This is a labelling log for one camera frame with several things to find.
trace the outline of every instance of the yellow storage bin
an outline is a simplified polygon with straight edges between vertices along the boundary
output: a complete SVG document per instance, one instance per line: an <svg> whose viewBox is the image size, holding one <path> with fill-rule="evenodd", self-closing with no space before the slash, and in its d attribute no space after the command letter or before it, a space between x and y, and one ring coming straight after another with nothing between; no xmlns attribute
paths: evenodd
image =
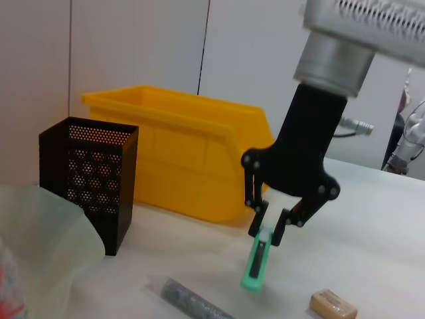
<svg viewBox="0 0 425 319"><path fill-rule="evenodd" d="M82 101L95 120L139 126L136 201L217 223L247 214L240 158L274 141L261 108L150 86Z"/></svg>

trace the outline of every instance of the perforated metal container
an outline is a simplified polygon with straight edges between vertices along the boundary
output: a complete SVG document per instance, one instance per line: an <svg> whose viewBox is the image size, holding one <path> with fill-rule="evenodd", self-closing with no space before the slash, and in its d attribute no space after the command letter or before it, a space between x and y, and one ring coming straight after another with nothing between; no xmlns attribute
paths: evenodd
<svg viewBox="0 0 425 319"><path fill-rule="evenodd" d="M138 132L69 117L39 136L40 186L83 208L107 255L131 224Z"/></svg>

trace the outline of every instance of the green and black object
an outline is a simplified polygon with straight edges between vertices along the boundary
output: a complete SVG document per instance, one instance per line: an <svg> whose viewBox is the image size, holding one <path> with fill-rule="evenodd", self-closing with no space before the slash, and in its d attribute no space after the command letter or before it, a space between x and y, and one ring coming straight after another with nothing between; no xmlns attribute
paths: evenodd
<svg viewBox="0 0 425 319"><path fill-rule="evenodd" d="M261 226L260 231L254 239L245 273L240 282L242 288L253 292L261 291L272 237L273 231L270 228Z"/></svg>

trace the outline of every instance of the eraser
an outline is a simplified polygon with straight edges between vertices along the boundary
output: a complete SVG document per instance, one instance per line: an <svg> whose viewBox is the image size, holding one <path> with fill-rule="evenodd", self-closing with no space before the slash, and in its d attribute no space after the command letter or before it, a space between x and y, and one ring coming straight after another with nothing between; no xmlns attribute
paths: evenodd
<svg viewBox="0 0 425 319"><path fill-rule="evenodd" d="M316 292L311 296L310 308L325 319L355 319L357 309L339 298L329 289Z"/></svg>

